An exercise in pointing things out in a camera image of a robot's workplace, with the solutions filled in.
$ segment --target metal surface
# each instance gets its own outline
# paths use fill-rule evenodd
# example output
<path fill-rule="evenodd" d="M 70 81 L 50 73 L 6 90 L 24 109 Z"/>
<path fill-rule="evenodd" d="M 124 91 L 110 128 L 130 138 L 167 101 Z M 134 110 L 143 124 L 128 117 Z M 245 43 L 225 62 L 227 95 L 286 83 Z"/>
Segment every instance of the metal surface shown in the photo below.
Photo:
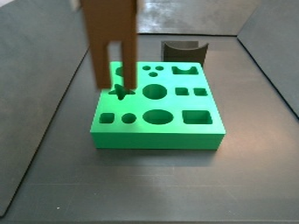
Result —
<path fill-rule="evenodd" d="M 95 150 L 87 57 L 2 221 L 299 221 L 299 125 L 273 85 L 235 38 L 142 36 L 139 60 L 163 40 L 210 43 L 219 150 Z"/>
<path fill-rule="evenodd" d="M 238 38 L 299 117 L 299 1 L 267 0 Z"/>
<path fill-rule="evenodd" d="M 0 216 L 87 51 L 84 38 L 68 1 L 0 8 Z"/>
<path fill-rule="evenodd" d="M 144 0 L 140 33 L 238 36 L 262 0 Z"/>

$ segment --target small round hole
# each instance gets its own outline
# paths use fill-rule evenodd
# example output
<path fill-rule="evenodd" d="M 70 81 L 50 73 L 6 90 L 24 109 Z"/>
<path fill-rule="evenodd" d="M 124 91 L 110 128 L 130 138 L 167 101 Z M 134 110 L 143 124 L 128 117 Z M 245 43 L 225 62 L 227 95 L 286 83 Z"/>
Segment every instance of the small round hole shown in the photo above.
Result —
<path fill-rule="evenodd" d="M 123 121 L 123 123 L 134 123 L 136 121 L 136 115 L 134 115 L 131 113 L 124 114 L 122 117 L 122 121 Z"/>
<path fill-rule="evenodd" d="M 158 71 L 163 71 L 163 70 L 165 70 L 165 68 L 163 68 L 162 66 L 158 66 L 155 69 L 157 69 Z"/>
<path fill-rule="evenodd" d="M 158 76 L 158 73 L 150 73 L 150 76 L 151 77 L 157 77 Z"/>
<path fill-rule="evenodd" d="M 151 67 L 150 67 L 150 66 L 143 66 L 143 69 L 144 69 L 146 71 L 148 71 L 148 70 L 151 69 Z"/>

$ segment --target rectangular hole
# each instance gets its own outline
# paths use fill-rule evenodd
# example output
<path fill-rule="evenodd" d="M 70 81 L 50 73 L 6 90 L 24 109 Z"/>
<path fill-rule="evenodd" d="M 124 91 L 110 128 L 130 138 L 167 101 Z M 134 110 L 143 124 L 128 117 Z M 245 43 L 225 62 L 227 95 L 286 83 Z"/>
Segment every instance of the rectangular hole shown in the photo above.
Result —
<path fill-rule="evenodd" d="M 190 75 L 195 75 L 195 74 L 199 74 L 199 71 L 198 71 L 197 66 L 193 66 L 187 70 L 182 70 L 178 66 L 173 66 L 173 74 L 190 74 Z"/>
<path fill-rule="evenodd" d="M 182 119 L 186 124 L 213 124 L 211 112 L 209 110 L 185 110 Z"/>

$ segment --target shape sorter board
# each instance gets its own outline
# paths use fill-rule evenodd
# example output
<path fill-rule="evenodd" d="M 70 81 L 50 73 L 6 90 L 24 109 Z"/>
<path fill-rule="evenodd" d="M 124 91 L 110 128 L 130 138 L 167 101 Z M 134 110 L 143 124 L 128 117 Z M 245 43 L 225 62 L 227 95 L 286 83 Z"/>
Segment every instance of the shape sorter board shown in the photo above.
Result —
<path fill-rule="evenodd" d="M 226 135 L 199 63 L 138 62 L 138 88 L 123 88 L 122 63 L 111 62 L 114 87 L 102 91 L 91 135 L 100 149 L 217 150 Z"/>

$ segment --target gray table surface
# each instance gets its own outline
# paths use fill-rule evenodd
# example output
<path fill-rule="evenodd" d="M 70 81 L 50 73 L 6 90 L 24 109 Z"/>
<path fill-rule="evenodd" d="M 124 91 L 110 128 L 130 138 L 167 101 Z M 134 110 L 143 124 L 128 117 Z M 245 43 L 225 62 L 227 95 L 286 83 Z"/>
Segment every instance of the gray table surface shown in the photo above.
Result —
<path fill-rule="evenodd" d="M 237 38 L 140 36 L 139 60 L 161 60 L 163 40 L 210 42 L 219 150 L 95 150 L 87 56 L 2 221 L 299 221 L 295 115 Z"/>
<path fill-rule="evenodd" d="M 238 39 L 299 118 L 299 1 L 266 0 Z"/>

